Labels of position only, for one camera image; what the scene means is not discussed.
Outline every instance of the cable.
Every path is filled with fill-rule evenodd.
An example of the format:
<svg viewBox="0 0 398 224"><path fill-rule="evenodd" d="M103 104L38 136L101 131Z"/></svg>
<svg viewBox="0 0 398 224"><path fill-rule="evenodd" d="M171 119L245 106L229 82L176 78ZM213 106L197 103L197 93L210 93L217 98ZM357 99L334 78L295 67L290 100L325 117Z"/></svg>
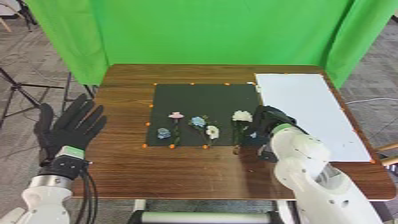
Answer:
<svg viewBox="0 0 398 224"><path fill-rule="evenodd" d="M91 224L94 224L96 222L96 214L98 214L98 189L96 189L96 182L94 182L94 179L93 179L93 176L91 176L91 173L89 171L86 170L87 172L87 177L89 177L89 181L91 181L91 186L93 186L93 192L94 192L94 209L93 209L93 220L91 220Z"/></svg>
<svg viewBox="0 0 398 224"><path fill-rule="evenodd" d="M356 100L356 101L347 102L345 104L350 105L354 103L366 103L366 102L379 101L379 100L398 101L398 99L395 99L395 98L382 97L382 98L373 98L373 99L368 99L368 100Z"/></svg>
<svg viewBox="0 0 398 224"><path fill-rule="evenodd" d="M87 218L86 218L86 224L91 223L91 217L93 217L93 198L91 198L91 181L89 181L89 177L87 177L87 168L84 168L82 170L82 178L84 178L84 189L86 189L86 198L87 198L87 202L89 202L89 214L87 214Z"/></svg>
<svg viewBox="0 0 398 224"><path fill-rule="evenodd" d="M372 135L370 140L377 137L377 135L380 134L380 132L384 131L384 129L389 127L389 125L396 122L398 117L395 118L395 120L384 125L384 127L380 128L379 132Z"/></svg>
<svg viewBox="0 0 398 224"><path fill-rule="evenodd" d="M9 159L9 157L11 157L13 155L16 155L16 154L22 153L22 152L27 152L30 149L34 149L34 148L38 148L38 147L39 147L39 145L36 145L36 146L32 146L30 148L27 148L27 149L23 149L23 150L20 150L20 151L9 153L6 156L0 157L0 159L4 159L4 158Z"/></svg>
<svg viewBox="0 0 398 224"><path fill-rule="evenodd" d="M82 219L84 219L84 212L86 212L87 200L89 200L87 190L89 189L86 188L86 185L84 185L84 203L82 203L82 206L80 206L78 218L77 218L75 224L80 224L82 223Z"/></svg>

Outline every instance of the white rod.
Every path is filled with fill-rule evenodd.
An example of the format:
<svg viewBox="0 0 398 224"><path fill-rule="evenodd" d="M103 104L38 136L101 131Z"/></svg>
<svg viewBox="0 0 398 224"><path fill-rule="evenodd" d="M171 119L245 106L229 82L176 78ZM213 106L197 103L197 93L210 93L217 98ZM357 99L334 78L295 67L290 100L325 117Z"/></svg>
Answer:
<svg viewBox="0 0 398 224"><path fill-rule="evenodd" d="M269 224L269 214L212 212L144 212L142 223L249 223Z"/></svg>
<svg viewBox="0 0 398 224"><path fill-rule="evenodd" d="M146 210L146 199L137 199L133 202L133 211Z"/></svg>
<svg viewBox="0 0 398 224"><path fill-rule="evenodd" d="M277 211L285 224L295 224L288 201L277 201Z"/></svg>

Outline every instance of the wooden table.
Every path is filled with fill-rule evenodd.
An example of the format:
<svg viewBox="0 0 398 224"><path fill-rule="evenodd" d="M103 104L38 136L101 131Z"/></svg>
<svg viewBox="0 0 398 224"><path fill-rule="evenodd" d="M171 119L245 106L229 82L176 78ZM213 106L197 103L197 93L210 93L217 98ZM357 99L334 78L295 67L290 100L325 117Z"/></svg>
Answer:
<svg viewBox="0 0 398 224"><path fill-rule="evenodd" d="M100 198L144 199L293 199L274 176L274 164L256 151L233 155L231 147L142 148L155 83L244 84L254 73L324 73L315 66L261 65L114 65L107 72L96 103L105 106L107 128L89 146L87 159ZM377 158L340 93L331 91L352 121L372 157ZM334 163L373 200L395 197L396 190L379 163ZM75 194L82 196L82 183Z"/></svg>

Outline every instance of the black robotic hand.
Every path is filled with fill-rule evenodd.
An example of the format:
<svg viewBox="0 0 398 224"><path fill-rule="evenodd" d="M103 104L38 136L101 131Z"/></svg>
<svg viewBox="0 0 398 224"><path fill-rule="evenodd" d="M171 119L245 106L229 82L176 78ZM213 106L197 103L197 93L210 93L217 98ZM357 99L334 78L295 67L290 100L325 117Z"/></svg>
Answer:
<svg viewBox="0 0 398 224"><path fill-rule="evenodd" d="M272 106L258 106L245 134L251 135L256 132L260 136L269 136L274 128L286 123L297 126L295 119L285 112Z"/></svg>
<svg viewBox="0 0 398 224"><path fill-rule="evenodd" d="M41 145L41 166L52 163L62 146L68 145L82 150L87 148L107 124L103 106L89 114L93 107L94 102L87 101L87 96L82 94L54 123L54 109L48 104L41 105L39 121L34 127Z"/></svg>

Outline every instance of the black cable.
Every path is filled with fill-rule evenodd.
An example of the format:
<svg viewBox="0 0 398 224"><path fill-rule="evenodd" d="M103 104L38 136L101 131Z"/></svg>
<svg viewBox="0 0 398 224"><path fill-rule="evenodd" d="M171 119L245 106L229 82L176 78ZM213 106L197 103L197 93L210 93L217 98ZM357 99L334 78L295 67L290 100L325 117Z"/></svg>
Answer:
<svg viewBox="0 0 398 224"><path fill-rule="evenodd" d="M87 197L87 188L86 188L86 185L84 185L84 203L82 203L82 206L80 206L78 218L77 218L75 224L80 224L82 219L84 219L84 212L86 212L86 207L87 207L87 200L89 200L89 197Z"/></svg>
<svg viewBox="0 0 398 224"><path fill-rule="evenodd" d="M96 189L96 182L94 182L91 173L89 173L87 170L86 170L86 172L87 172L87 177L89 177L91 186L93 186L93 192L94 192L94 198L93 198L93 201L94 201L94 209L93 209L93 220L91 220L91 224L94 224L96 223L96 214L98 214L98 189Z"/></svg>
<svg viewBox="0 0 398 224"><path fill-rule="evenodd" d="M84 174L84 188L87 189L87 201L89 201L89 214L87 214L87 218L86 218L86 224L91 224L91 218L93 218L93 197L91 197L91 181L89 181L89 177L87 177L87 169L84 168L82 170L82 174Z"/></svg>

